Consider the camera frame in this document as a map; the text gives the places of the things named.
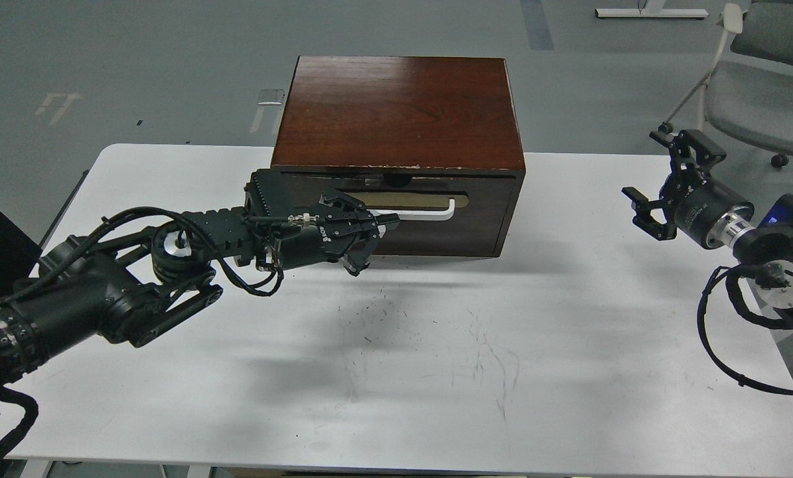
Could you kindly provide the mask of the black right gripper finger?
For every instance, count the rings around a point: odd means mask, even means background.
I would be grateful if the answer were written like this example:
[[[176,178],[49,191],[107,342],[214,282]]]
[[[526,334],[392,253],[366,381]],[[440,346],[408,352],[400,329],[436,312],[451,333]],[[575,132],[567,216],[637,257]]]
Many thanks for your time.
[[[654,130],[649,137],[668,149],[673,175],[690,171],[708,177],[712,168],[727,157],[727,152],[701,130],[684,129],[677,134]]]
[[[649,236],[654,237],[657,241],[672,241],[676,238],[676,223],[673,220],[673,214],[676,209],[674,200],[660,197],[658,200],[649,200],[641,191],[634,187],[623,187],[621,193],[632,202],[632,209],[634,216],[632,223],[634,226],[639,227],[640,230],[645,231]],[[653,216],[654,210],[662,210],[664,212],[665,221],[659,222]]]

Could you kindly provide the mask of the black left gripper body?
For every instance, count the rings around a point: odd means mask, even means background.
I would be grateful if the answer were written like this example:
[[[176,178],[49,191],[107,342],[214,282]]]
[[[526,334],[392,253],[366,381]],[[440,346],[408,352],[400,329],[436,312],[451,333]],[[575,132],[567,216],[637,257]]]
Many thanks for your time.
[[[273,224],[273,266],[292,270],[319,263],[346,261],[356,243],[353,212],[302,212]]]

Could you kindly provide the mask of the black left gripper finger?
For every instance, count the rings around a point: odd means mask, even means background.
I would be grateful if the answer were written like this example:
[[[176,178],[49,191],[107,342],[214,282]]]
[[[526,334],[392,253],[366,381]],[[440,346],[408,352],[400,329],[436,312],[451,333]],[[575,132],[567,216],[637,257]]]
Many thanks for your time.
[[[347,251],[341,256],[340,263],[348,274],[359,276],[370,265],[372,254],[386,233],[386,226],[375,226],[357,234]]]
[[[366,203],[337,191],[326,189],[318,200],[319,226],[327,235],[383,235],[398,226],[398,214],[376,214]]]

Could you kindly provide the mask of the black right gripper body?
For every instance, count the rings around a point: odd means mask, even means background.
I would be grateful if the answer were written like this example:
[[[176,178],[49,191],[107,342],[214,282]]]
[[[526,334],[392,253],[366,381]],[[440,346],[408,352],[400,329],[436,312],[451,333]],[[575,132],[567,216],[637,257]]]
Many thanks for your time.
[[[669,175],[660,198],[668,202],[664,218],[705,249],[723,247],[719,224],[724,216],[751,220],[755,213],[751,202],[712,177]]]

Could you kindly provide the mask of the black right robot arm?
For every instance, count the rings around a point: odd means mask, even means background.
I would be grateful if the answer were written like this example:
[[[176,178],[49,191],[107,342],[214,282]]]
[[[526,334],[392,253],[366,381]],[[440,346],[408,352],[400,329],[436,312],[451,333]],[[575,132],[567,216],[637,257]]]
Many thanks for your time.
[[[726,158],[723,148],[696,129],[671,134],[660,126],[649,136],[668,149],[670,174],[656,200],[622,189],[632,201],[633,224],[659,241],[681,231],[702,248],[730,248],[742,274],[780,317],[759,324],[793,330],[793,195],[781,196],[754,226],[754,205],[711,174]]]

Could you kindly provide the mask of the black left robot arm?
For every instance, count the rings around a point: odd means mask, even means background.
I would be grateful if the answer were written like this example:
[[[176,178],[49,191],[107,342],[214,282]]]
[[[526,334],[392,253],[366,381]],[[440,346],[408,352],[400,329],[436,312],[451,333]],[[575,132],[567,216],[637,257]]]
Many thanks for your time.
[[[24,411],[0,439],[0,468],[38,417],[36,400],[8,384],[95,334],[136,348],[159,338],[220,299],[213,263],[239,289],[269,297],[288,269],[340,262],[359,275],[398,224],[394,212],[329,190],[308,208],[278,193],[207,212],[139,206],[69,236],[39,260],[37,278],[0,297],[0,403]]]

